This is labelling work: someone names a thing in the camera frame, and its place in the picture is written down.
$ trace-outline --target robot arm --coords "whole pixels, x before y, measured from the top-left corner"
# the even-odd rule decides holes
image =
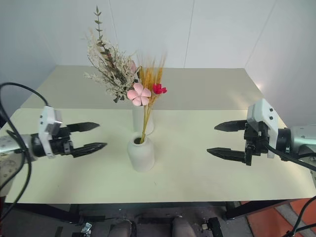
[[[29,149],[31,160],[55,155],[72,155],[74,158],[96,152],[106,146],[107,143],[90,143],[83,147],[74,148],[70,140],[72,132],[85,132],[99,126],[93,122],[82,122],[60,127],[62,125],[61,114],[50,106],[45,106],[39,117],[39,132],[35,134],[21,135]],[[23,165],[21,149],[14,138],[7,135],[0,137],[0,186],[7,182],[11,175]],[[9,192],[13,179],[0,190],[0,197]]]
[[[248,108],[247,120],[224,122],[214,129],[233,132],[245,130],[245,151],[229,148],[210,148],[209,153],[222,159],[240,161],[251,165],[252,156],[274,153],[283,161],[292,161],[311,170],[316,185],[316,124],[278,129],[278,115],[274,108],[262,99]]]

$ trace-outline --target pink flower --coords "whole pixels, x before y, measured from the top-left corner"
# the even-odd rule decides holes
[[[148,105],[152,93],[147,88],[144,88],[141,83],[134,83],[135,90],[129,90],[127,97],[133,102],[135,106]]]
[[[132,61],[132,64],[130,65],[130,70],[132,71],[133,74],[135,74],[137,67],[134,61]]]
[[[160,95],[160,94],[164,94],[167,92],[166,87],[162,88],[161,84],[154,84],[153,85],[153,91],[155,94]]]

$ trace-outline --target orange floor tile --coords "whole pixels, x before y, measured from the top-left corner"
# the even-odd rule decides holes
[[[290,203],[293,210],[297,215],[300,214],[302,207],[309,200],[309,198],[300,199]],[[316,200],[313,201],[305,210],[302,220],[306,225],[310,225],[316,222]],[[316,234],[316,228],[312,228],[313,232]]]
[[[274,208],[248,215],[247,218],[255,237],[282,237],[293,228]]]

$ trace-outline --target dried flower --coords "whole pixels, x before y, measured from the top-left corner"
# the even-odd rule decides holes
[[[152,93],[147,88],[144,88],[141,83],[135,83],[133,85],[135,90],[129,90],[127,97],[133,102],[135,106],[148,105],[149,99]]]
[[[164,94],[167,92],[166,87],[162,88],[161,84],[154,84],[153,91],[156,95]]]
[[[103,38],[99,20],[101,12],[98,7],[94,13],[97,16],[95,23],[98,25],[96,31],[99,38],[96,39],[92,30],[88,39],[87,56],[91,64],[101,73],[101,75],[85,73],[84,76],[92,79],[106,87],[106,92],[115,96],[114,102],[124,100],[127,92],[132,89],[135,82],[138,82],[138,68],[131,56],[125,56],[116,45],[112,45],[109,40]]]
[[[151,97],[149,97],[149,102],[144,106],[144,125],[143,125],[143,133],[142,138],[140,140],[140,144],[145,140],[145,131],[148,123],[148,119],[150,117],[152,108],[154,106],[155,101],[161,96],[161,93],[166,93],[166,88],[161,88],[161,78],[162,78],[162,70],[165,59],[163,58],[160,62],[159,67],[155,70],[155,62],[153,62],[149,67],[145,70],[141,67],[139,70],[139,79],[144,88],[147,88],[151,91]],[[160,88],[161,93],[155,93],[155,89]]]

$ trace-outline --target white ceramic vase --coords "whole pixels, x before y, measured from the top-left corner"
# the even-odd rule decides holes
[[[142,144],[138,144],[141,133],[135,133],[127,145],[127,153],[133,168],[139,172],[150,170],[155,164],[154,145],[146,136]]]
[[[133,126],[134,126],[134,132],[143,132],[143,126],[144,126],[144,106],[133,106]],[[150,117],[147,122],[147,127],[145,134],[149,135],[154,130],[154,121],[153,121],[153,113],[150,114]]]

